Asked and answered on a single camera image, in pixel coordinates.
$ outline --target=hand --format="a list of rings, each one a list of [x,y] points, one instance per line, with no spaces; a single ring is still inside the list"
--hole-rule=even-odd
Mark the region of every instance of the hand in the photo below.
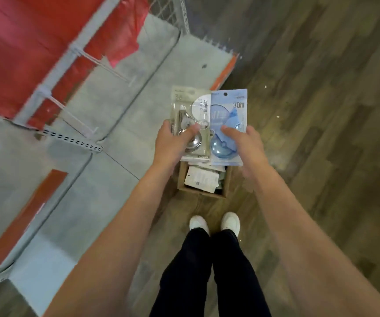
[[[188,142],[199,130],[200,125],[196,123],[191,127],[188,127],[186,131],[182,132],[179,136],[174,136],[171,133],[169,120],[165,120],[162,123],[161,129],[158,131],[158,137],[156,138],[153,165],[172,173],[175,165],[183,156]]]
[[[222,126],[221,131],[236,142],[237,152],[243,161],[244,177],[253,179],[262,167],[268,166],[261,135],[254,127],[248,125],[246,133],[226,126]]]

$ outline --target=shoe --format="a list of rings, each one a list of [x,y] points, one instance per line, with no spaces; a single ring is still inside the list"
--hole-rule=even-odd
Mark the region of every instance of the shoe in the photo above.
[[[226,213],[222,217],[221,230],[230,229],[238,237],[240,232],[240,219],[236,213]]]
[[[202,216],[193,216],[190,219],[190,230],[196,228],[203,228],[209,234],[208,224]]]

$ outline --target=forearm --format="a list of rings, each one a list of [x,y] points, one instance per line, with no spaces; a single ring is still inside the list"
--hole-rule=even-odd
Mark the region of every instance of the forearm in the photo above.
[[[121,309],[168,178],[166,170],[147,171],[71,271],[45,317],[110,316]]]
[[[380,294],[304,211],[272,167],[256,175],[256,196],[306,316],[380,315]]]

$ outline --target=blue product package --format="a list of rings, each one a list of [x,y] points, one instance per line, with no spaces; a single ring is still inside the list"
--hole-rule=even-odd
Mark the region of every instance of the blue product package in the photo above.
[[[243,163],[234,140],[227,137],[221,126],[241,132],[247,126],[247,89],[219,90],[211,94],[211,160],[213,166],[241,166]]]

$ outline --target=leg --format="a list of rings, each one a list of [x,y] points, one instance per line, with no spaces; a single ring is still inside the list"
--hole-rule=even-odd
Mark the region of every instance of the leg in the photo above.
[[[190,230],[181,250],[162,274],[150,317],[202,317],[211,265],[209,234],[202,228]]]
[[[214,234],[212,252],[219,315],[271,317],[255,271],[240,249],[236,234],[230,229]]]

